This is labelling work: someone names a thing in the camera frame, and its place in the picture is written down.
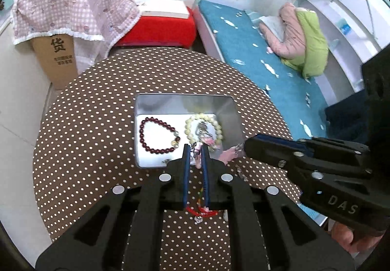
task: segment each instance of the white cloth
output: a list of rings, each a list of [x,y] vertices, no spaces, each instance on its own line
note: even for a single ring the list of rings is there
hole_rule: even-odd
[[[262,16],[260,20],[270,29],[276,38],[282,43],[284,42],[284,32],[286,25],[279,16]]]

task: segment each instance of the pink checkered cloth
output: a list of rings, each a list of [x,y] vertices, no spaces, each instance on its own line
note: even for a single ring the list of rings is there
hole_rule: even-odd
[[[15,45],[38,36],[69,34],[100,41],[98,50],[92,44],[95,50],[90,52],[102,58],[140,16],[135,0],[14,0],[11,11]]]

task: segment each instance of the red stool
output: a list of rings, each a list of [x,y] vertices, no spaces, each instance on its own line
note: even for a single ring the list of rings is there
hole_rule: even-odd
[[[115,46],[171,46],[190,48],[196,37],[192,10],[188,19],[142,16]]]

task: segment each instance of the round table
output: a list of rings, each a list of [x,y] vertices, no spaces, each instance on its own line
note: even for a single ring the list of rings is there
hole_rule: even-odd
[[[118,50],[86,70],[57,98],[43,121],[36,144],[33,176],[40,214],[52,240],[115,185],[138,187],[158,170],[135,165],[134,103],[137,93],[232,96],[245,136],[257,133],[291,139],[278,110],[252,81],[229,65],[178,48]],[[276,185],[298,201],[300,191],[280,169],[241,157],[253,187]],[[190,206],[202,187],[191,170]],[[229,228],[222,214],[196,224],[186,211],[164,216],[161,270],[228,270]]]

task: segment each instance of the blue mattress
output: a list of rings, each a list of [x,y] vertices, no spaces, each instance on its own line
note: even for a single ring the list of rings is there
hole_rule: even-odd
[[[326,137],[322,118],[327,104],[315,79],[304,80],[276,54],[267,53],[267,42],[244,11],[204,0],[199,2],[199,9],[214,32],[225,62],[260,89],[269,89],[267,93],[293,139]]]

